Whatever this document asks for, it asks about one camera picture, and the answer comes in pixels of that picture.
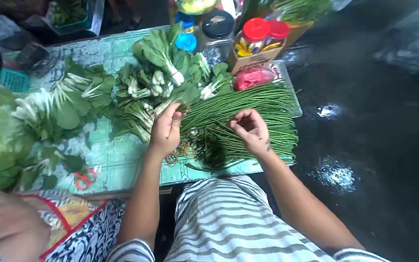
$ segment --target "blue bottle cap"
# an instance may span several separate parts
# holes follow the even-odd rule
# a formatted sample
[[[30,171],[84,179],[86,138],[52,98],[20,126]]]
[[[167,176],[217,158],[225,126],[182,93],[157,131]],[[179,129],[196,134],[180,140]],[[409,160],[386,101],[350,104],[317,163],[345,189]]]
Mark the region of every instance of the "blue bottle cap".
[[[176,46],[180,50],[192,52],[196,48],[196,37],[192,33],[182,33],[176,40]]]

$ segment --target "scissors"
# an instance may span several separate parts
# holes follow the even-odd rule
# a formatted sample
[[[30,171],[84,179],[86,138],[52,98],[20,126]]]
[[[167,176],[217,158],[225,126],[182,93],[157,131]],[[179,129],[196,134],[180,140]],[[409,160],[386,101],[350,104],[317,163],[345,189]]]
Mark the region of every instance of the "scissors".
[[[93,184],[96,181],[95,170],[93,170],[92,168],[87,168],[87,170],[93,174],[93,180],[90,180],[90,177],[87,174],[79,174],[77,172],[75,172],[73,174],[74,175],[75,186],[77,186],[77,188],[79,190],[85,190],[85,189],[89,188],[91,186],[91,184]],[[80,185],[80,183],[79,183],[80,180],[85,184],[84,187],[82,187]]]

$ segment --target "yardlong bean bundle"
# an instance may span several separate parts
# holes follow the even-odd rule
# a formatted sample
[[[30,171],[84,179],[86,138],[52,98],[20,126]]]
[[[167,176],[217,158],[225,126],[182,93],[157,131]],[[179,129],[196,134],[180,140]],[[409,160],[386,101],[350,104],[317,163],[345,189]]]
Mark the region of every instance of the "yardlong bean bundle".
[[[239,111],[254,108],[268,126],[274,151],[283,156],[287,164],[294,164],[293,149],[298,136],[290,114],[293,103],[294,93],[285,89],[283,81],[219,95],[191,106],[183,118],[181,134],[198,132],[192,138],[197,145],[197,157],[208,167],[204,170],[228,168],[253,158],[227,123]]]

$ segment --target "wet floor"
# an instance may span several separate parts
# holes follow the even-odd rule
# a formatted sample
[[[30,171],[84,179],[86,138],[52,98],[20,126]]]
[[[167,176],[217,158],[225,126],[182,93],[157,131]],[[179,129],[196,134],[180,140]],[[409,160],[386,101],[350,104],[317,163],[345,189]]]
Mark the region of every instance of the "wet floor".
[[[419,262],[419,74],[372,58],[385,28],[416,1],[353,3],[318,21],[303,37],[313,45],[307,63],[289,67],[304,112],[293,170],[368,250]],[[141,12],[153,25],[168,22]],[[264,176],[251,177],[280,214]],[[178,190],[161,196],[158,261],[172,241]]]

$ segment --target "blue plastic basket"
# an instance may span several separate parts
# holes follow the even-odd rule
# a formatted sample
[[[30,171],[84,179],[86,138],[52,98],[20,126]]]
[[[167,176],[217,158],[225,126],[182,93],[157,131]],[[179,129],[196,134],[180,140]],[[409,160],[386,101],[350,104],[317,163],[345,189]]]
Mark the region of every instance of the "blue plastic basket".
[[[0,83],[15,93],[25,93],[30,89],[30,77],[27,74],[7,68],[0,71]]]

